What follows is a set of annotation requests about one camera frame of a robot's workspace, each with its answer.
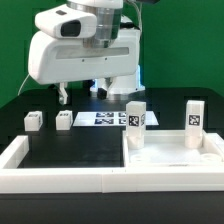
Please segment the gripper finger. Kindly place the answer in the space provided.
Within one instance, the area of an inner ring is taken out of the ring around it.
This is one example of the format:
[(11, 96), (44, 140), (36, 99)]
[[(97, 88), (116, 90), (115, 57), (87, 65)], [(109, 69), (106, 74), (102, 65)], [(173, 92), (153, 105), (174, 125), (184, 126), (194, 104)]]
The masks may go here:
[(63, 82), (59, 84), (59, 102), (62, 105), (66, 105), (68, 102), (68, 94), (66, 92), (67, 83)]
[(112, 85), (112, 78), (102, 78), (98, 80), (97, 97), (99, 99), (106, 99), (110, 86)]

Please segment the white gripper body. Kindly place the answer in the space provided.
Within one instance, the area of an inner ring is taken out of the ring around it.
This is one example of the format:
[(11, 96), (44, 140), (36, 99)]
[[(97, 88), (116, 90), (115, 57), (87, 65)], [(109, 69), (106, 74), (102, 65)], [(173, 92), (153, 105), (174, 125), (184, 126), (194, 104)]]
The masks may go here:
[(40, 84), (132, 75), (140, 30), (117, 10), (53, 8), (35, 16), (28, 73)]

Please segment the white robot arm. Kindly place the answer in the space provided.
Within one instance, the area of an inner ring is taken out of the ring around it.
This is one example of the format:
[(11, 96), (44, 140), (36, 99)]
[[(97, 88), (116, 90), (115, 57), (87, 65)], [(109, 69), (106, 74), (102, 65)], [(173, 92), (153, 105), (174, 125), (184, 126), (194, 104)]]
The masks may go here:
[(56, 84), (67, 102), (69, 82), (91, 82), (100, 99), (142, 91), (138, 72), (142, 26), (122, 14), (125, 2), (159, 0), (67, 0), (38, 13), (29, 49), (28, 73), (40, 84)]

